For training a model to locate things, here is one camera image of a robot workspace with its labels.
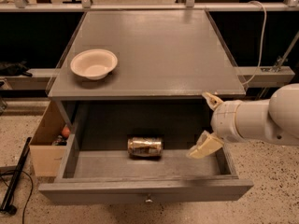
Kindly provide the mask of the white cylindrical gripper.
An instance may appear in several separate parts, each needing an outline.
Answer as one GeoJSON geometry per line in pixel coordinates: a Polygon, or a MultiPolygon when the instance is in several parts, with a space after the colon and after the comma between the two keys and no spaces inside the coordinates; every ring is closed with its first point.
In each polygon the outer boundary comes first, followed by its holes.
{"type": "Polygon", "coordinates": [[[219,149],[225,142],[238,143],[244,142],[243,137],[236,128],[237,109],[242,104],[241,101],[226,101],[209,92],[203,92],[202,96],[206,99],[209,108],[214,111],[211,119],[211,127],[214,133],[203,131],[196,144],[189,149],[187,157],[190,159],[203,159],[219,149]]]}

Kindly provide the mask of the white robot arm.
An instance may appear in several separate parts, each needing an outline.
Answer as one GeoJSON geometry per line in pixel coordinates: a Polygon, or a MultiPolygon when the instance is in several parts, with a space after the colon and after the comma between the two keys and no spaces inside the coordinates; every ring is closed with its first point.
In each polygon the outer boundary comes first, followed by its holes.
{"type": "Polygon", "coordinates": [[[213,111],[212,133],[203,131],[187,157],[202,159],[225,143],[260,140],[274,145],[299,145],[299,84],[279,88],[266,100],[223,101],[204,92],[213,111]]]}

